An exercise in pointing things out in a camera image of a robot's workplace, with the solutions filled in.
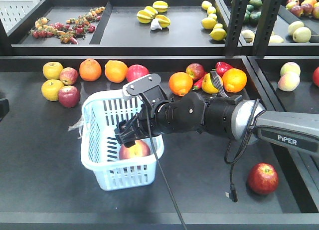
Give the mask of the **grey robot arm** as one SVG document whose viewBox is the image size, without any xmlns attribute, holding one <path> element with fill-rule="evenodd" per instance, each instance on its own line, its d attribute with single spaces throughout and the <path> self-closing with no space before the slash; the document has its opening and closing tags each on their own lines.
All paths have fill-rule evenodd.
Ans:
<svg viewBox="0 0 319 230">
<path fill-rule="evenodd" d="M 130 120 L 118 123 L 119 144 L 132 146 L 136 140 L 160 134 L 197 131 L 247 139 L 249 144 L 265 140 L 309 155 L 319 154 L 319 116 L 266 110 L 256 100 L 241 96 L 207 99 L 190 92 L 178 100 L 160 99 L 154 90 L 138 93 L 141 110 Z"/>
</svg>

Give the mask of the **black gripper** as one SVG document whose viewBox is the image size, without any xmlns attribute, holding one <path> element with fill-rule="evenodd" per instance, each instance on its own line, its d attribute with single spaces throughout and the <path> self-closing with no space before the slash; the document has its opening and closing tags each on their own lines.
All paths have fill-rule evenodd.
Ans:
<svg viewBox="0 0 319 230">
<path fill-rule="evenodd" d="M 151 131 L 151 125 L 155 122 L 155 110 L 161 104 L 167 103 L 167 96 L 158 85 L 135 97 L 142 100 L 141 110 L 130 120 L 123 120 L 117 124 L 115 137 L 120 145 L 131 147 L 136 140 L 156 137 Z"/>
</svg>

